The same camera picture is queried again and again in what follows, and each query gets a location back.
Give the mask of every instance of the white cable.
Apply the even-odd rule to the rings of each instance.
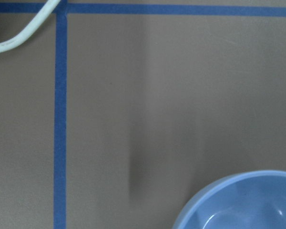
[[[60,0],[48,0],[20,33],[7,41],[0,43],[0,52],[11,50],[24,43],[48,18],[59,2]]]

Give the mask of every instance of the vertical blue stripe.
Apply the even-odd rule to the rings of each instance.
[[[59,4],[56,14],[54,229],[66,229],[67,17],[65,6],[66,1]]]

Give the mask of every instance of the blue bowl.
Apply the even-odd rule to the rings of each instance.
[[[208,185],[173,229],[286,229],[286,172],[241,173]]]

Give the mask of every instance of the plastic bowl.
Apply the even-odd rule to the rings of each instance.
[[[286,172],[241,173],[208,185],[173,229],[286,229]]]

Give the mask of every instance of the light blue bowl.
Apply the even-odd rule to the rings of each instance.
[[[241,173],[208,185],[173,229],[286,229],[286,172]]]

